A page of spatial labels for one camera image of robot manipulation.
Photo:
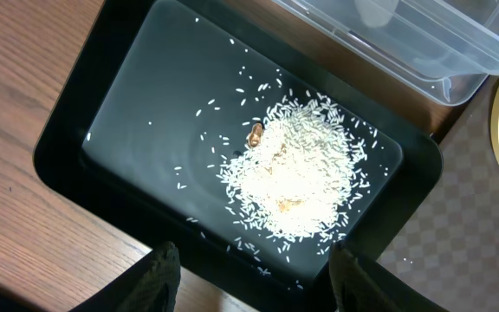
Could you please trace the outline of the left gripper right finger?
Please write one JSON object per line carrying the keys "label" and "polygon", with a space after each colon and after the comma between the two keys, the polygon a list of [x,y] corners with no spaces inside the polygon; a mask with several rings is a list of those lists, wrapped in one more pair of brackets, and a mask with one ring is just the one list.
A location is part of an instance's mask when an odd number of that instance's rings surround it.
{"label": "left gripper right finger", "polygon": [[346,241],[331,245],[328,270],[339,311],[446,312]]}

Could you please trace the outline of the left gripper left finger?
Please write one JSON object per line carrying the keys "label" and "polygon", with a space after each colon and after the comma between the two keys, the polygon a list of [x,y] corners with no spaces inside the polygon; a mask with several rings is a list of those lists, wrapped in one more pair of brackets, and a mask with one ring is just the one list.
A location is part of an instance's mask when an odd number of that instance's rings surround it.
{"label": "left gripper left finger", "polygon": [[[163,242],[70,312],[172,312],[181,278],[178,248]],[[0,286],[0,312],[43,312]]]}

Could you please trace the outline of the pile of rice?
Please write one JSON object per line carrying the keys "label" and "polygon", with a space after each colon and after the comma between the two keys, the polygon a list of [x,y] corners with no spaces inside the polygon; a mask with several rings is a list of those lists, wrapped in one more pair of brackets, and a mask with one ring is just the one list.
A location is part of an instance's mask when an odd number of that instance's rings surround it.
{"label": "pile of rice", "polygon": [[375,127],[182,10],[145,22],[82,149],[262,272],[299,278],[402,160]]}

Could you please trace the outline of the dark brown serving tray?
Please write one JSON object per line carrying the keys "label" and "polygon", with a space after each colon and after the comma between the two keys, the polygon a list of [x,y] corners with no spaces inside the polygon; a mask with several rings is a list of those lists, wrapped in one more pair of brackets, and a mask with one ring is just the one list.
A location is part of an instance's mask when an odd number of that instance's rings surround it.
{"label": "dark brown serving tray", "polygon": [[499,311],[499,165],[488,79],[441,141],[444,169],[378,262],[449,311]]}

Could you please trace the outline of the black plastic tray bin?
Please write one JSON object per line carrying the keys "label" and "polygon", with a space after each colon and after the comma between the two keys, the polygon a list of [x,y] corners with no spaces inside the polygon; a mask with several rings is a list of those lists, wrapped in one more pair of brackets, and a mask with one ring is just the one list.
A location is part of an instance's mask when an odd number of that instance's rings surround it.
{"label": "black plastic tray bin", "polygon": [[293,95],[331,98],[354,143],[359,196],[334,239],[375,261],[438,182],[437,144],[223,1],[107,1],[39,139],[51,189],[261,311],[332,311],[328,243],[243,225],[219,167]]}

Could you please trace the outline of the clear plastic bin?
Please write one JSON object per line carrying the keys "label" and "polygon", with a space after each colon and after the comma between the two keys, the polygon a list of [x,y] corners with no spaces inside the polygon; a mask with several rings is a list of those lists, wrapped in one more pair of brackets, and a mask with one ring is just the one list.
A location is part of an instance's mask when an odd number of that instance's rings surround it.
{"label": "clear plastic bin", "polygon": [[278,4],[440,105],[461,105],[499,76],[499,0]]}

